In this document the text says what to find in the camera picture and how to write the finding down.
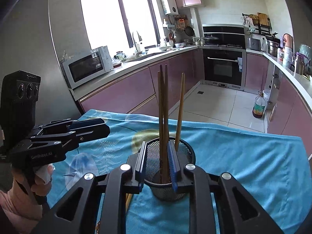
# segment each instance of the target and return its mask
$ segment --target wooden cutting board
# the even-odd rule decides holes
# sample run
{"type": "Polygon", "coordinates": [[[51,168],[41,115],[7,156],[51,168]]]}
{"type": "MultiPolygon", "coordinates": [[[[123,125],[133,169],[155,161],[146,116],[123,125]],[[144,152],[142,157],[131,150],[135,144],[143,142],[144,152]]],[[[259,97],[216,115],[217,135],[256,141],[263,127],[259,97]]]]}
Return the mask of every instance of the wooden cutting board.
{"type": "Polygon", "coordinates": [[[269,21],[268,21],[268,15],[267,14],[258,12],[258,17],[259,17],[260,25],[269,26],[269,21]]]}

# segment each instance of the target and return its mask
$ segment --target white countertop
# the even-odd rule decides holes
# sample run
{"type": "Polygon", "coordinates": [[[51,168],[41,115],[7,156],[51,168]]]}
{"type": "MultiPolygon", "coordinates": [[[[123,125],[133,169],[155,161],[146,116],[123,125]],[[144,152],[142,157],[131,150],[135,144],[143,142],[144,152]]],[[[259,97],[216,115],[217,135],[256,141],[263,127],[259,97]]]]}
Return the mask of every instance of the white countertop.
{"type": "Polygon", "coordinates": [[[273,57],[272,55],[269,55],[268,53],[250,50],[250,49],[247,49],[246,52],[254,53],[254,54],[261,54],[265,56],[269,61],[271,61],[275,66],[277,66],[283,72],[283,74],[297,88],[297,91],[301,94],[301,96],[304,98],[307,105],[309,106],[310,110],[312,111],[312,85],[310,84],[310,81],[308,79],[306,79],[302,75],[292,72],[289,68],[284,67],[282,62],[277,61],[276,57],[273,57]]]}
{"type": "Polygon", "coordinates": [[[97,88],[109,83],[110,81],[113,81],[114,79],[120,76],[130,73],[138,68],[147,66],[159,60],[169,58],[171,56],[174,56],[174,55],[186,52],[186,51],[190,51],[193,49],[197,49],[197,48],[198,48],[197,46],[184,47],[184,48],[176,49],[174,51],[168,51],[163,54],[157,54],[157,55],[148,57],[141,61],[131,61],[131,62],[122,63],[120,67],[114,68],[110,72],[105,73],[104,75],[98,76],[90,80],[89,82],[84,83],[81,86],[78,86],[74,90],[71,90],[71,93],[73,94],[75,100],[79,100],[80,98],[96,90],[97,88]]]}

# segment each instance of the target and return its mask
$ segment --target black mesh cup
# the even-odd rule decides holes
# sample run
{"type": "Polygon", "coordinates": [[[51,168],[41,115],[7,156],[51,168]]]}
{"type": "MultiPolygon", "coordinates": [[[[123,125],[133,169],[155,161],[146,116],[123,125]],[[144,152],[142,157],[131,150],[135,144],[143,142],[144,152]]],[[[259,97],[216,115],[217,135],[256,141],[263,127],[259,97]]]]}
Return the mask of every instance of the black mesh cup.
{"type": "MultiPolygon", "coordinates": [[[[160,148],[159,138],[147,143],[147,162],[144,183],[148,185],[152,193],[161,201],[177,201],[185,194],[176,194],[172,189],[172,183],[160,184],[160,148]]],[[[190,163],[195,164],[196,157],[193,148],[180,139],[178,152],[186,154],[190,163]]]]}

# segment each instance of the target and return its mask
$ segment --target camera lens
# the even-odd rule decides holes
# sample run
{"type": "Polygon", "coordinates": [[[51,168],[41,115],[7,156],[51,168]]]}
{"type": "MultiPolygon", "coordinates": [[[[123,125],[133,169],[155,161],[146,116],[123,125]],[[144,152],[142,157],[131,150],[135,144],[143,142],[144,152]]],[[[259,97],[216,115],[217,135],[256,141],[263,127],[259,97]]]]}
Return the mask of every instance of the camera lens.
{"type": "Polygon", "coordinates": [[[30,83],[27,86],[26,96],[27,96],[27,98],[31,98],[32,97],[32,83],[30,83]]]}
{"type": "Polygon", "coordinates": [[[18,97],[22,98],[24,96],[24,91],[25,91],[25,87],[23,84],[20,85],[20,87],[18,87],[18,97]]]}
{"type": "Polygon", "coordinates": [[[35,86],[35,91],[34,91],[35,96],[37,96],[37,93],[38,93],[38,85],[35,86]]]}

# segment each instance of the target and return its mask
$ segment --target wooden stick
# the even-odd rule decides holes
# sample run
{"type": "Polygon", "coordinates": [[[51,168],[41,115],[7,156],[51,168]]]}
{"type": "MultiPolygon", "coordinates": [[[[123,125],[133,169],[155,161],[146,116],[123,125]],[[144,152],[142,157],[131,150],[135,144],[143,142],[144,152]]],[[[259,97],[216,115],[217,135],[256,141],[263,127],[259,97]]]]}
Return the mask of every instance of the wooden stick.
{"type": "Polygon", "coordinates": [[[126,213],[127,213],[128,208],[129,208],[129,205],[130,205],[132,196],[133,196],[133,194],[130,193],[130,194],[128,195],[128,197],[127,197],[127,200],[126,200],[126,213]]]}
{"type": "Polygon", "coordinates": [[[159,105],[159,147],[160,147],[160,183],[163,182],[163,68],[160,65],[158,76],[158,105],[159,105]]]}
{"type": "Polygon", "coordinates": [[[174,142],[175,150],[179,148],[180,135],[181,135],[181,126],[182,126],[182,115],[183,115],[183,103],[184,103],[184,92],[185,92],[185,74],[182,73],[181,78],[181,95],[180,95],[180,105],[179,105],[179,115],[177,118],[177,132],[174,142]]]}
{"type": "Polygon", "coordinates": [[[164,103],[163,103],[163,183],[169,183],[169,161],[167,154],[167,145],[169,141],[169,128],[168,128],[168,66],[165,65],[165,83],[164,83],[164,103]]]}

